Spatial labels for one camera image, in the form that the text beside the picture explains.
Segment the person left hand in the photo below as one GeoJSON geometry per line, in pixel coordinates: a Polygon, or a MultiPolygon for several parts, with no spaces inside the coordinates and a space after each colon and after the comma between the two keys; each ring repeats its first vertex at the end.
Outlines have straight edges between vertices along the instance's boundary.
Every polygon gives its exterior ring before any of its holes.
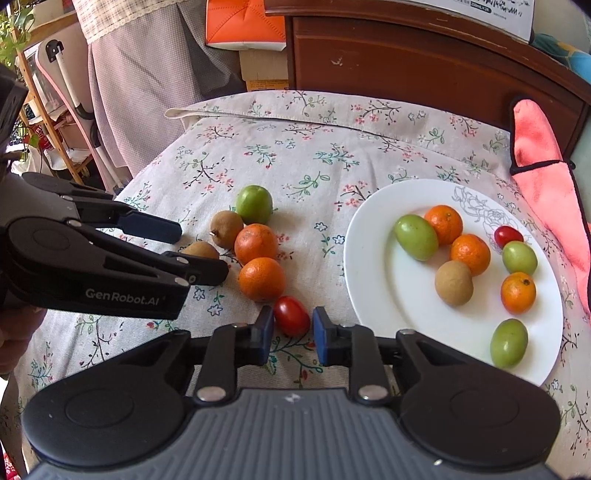
{"type": "Polygon", "coordinates": [[[1,375],[14,370],[26,352],[32,336],[42,324],[47,310],[26,305],[1,311],[1,375]]]}

